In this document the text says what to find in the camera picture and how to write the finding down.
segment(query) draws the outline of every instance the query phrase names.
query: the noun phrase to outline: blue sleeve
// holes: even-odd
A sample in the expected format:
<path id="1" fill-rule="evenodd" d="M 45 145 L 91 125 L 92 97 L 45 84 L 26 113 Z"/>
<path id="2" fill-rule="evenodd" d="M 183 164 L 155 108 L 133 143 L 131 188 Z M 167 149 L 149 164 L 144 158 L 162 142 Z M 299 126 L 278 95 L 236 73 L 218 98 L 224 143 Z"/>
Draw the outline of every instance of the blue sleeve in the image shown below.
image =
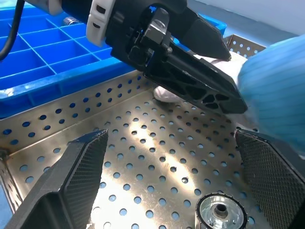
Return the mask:
<path id="1" fill-rule="evenodd" d="M 250 57 L 238 87 L 261 132 L 287 141 L 305 156 L 305 35 Z"/>

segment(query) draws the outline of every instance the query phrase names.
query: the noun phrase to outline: black cable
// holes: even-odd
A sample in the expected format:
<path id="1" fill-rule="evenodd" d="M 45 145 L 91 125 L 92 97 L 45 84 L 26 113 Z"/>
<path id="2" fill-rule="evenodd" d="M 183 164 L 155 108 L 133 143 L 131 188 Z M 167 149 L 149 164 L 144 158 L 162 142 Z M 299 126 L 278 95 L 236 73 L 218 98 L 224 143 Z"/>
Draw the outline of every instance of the black cable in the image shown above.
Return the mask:
<path id="1" fill-rule="evenodd" d="M 3 61 L 4 58 L 7 57 L 7 55 L 10 53 L 10 51 L 14 45 L 14 42 L 15 42 L 16 36 L 17 36 L 17 32 L 18 32 L 18 28 L 19 28 L 19 24 L 20 24 L 20 20 L 21 20 L 23 7 L 24 7 L 24 0 L 17 0 L 16 8 L 15 8 L 15 15 L 14 15 L 13 23 L 11 26 L 10 34 L 9 34 L 2 50 L 0 51 L 0 61 Z"/>

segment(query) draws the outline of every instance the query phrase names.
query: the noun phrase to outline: perforated metal tray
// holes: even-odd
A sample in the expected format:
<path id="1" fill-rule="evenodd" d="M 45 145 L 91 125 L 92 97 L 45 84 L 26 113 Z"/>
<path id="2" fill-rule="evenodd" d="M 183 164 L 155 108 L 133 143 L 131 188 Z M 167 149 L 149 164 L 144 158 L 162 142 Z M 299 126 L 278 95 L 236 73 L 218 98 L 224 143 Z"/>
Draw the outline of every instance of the perforated metal tray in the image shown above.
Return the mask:
<path id="1" fill-rule="evenodd" d="M 0 174 L 13 211 L 70 141 L 108 128 L 95 229 L 194 229 L 196 202 L 211 192 L 240 201 L 247 228 L 270 228 L 244 182 L 234 124 L 188 102 L 160 103 L 152 87 L 134 71 L 0 120 Z"/>

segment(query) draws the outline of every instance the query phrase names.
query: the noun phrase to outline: blue plastic crate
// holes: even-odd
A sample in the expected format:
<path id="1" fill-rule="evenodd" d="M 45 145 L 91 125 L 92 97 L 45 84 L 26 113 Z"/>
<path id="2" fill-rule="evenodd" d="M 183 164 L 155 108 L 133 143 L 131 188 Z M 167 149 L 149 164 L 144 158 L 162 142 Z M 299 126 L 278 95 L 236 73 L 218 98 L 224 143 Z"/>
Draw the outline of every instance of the blue plastic crate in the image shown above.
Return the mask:
<path id="1" fill-rule="evenodd" d="M 9 34 L 14 10 L 0 9 L 0 47 Z M 25 7 L 11 53 L 0 62 L 0 118 L 133 70 L 111 57 L 109 46 L 91 44 L 85 24 L 64 26 L 67 16 L 53 17 Z M 224 32 L 226 24 L 205 18 Z"/>

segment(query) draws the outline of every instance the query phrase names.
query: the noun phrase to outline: stainless steel tray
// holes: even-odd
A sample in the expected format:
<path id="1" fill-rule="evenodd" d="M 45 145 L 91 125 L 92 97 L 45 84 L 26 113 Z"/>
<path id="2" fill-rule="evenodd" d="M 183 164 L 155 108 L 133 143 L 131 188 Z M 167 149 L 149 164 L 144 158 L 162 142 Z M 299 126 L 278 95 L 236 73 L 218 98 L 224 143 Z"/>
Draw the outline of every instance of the stainless steel tray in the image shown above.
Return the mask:
<path id="1" fill-rule="evenodd" d="M 196 202 L 211 192 L 240 201 L 247 228 L 270 228 L 244 182 L 234 124 L 188 102 L 160 103 L 152 86 L 134 71 L 0 120 L 0 174 L 12 210 L 70 141 L 108 128 L 95 229 L 194 229 Z"/>

